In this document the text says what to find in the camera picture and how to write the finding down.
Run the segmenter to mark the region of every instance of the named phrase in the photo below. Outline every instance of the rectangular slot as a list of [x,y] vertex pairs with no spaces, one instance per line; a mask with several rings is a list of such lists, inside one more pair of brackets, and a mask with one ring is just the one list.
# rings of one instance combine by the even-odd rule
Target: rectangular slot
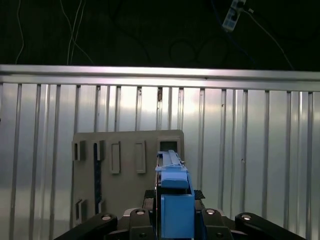
[[80,217],[80,209],[79,209],[79,204],[82,202],[82,200],[80,199],[79,201],[77,201],[75,203],[75,220],[79,220]]
[[74,144],[74,160],[78,161],[78,144]]
[[114,142],[110,144],[109,151],[109,164],[110,173],[119,174],[120,173],[120,142]]
[[139,141],[134,144],[134,161],[138,174],[146,173],[146,143]]
[[94,211],[95,214],[99,213],[99,203],[102,198],[101,192],[101,161],[99,161],[99,148],[98,144],[93,144],[93,165],[94,165]]
[[106,211],[106,202],[104,200],[101,200],[98,204],[98,213],[103,213]]
[[79,200],[75,204],[75,224],[82,224],[87,219],[86,200]]

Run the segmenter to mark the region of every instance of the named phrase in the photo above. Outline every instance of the blue block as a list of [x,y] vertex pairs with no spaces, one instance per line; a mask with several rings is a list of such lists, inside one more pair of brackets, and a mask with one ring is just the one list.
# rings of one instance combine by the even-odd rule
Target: blue block
[[[187,180],[191,183],[189,173]],[[191,194],[161,195],[161,237],[191,239],[195,237],[195,192]]]
[[157,166],[156,171],[161,173],[161,187],[170,189],[188,189],[189,182],[187,168],[181,163],[178,154],[173,150],[160,151],[163,166]]

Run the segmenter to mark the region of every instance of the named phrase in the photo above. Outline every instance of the metal bolt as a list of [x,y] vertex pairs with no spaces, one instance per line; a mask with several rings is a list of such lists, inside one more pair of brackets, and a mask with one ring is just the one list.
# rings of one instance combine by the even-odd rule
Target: metal bolt
[[251,219],[251,217],[249,215],[242,215],[241,216],[244,220],[249,221]]
[[143,214],[145,214],[145,211],[139,210],[139,211],[136,212],[136,214],[138,214],[138,215],[143,215]]
[[213,215],[213,214],[215,214],[215,211],[213,211],[212,209],[208,209],[206,211],[206,213],[209,214],[209,215]]
[[103,217],[102,217],[102,220],[103,221],[108,221],[108,220],[110,220],[111,219],[111,217],[109,216],[109,215],[104,215]]

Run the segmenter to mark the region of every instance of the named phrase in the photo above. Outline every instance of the corrugated metal wall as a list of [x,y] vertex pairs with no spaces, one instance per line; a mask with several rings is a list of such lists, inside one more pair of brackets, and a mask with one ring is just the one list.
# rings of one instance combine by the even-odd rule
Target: corrugated metal wall
[[51,240],[69,229],[74,133],[167,129],[183,130],[207,207],[319,239],[320,92],[11,78],[19,84],[0,84],[1,239]]

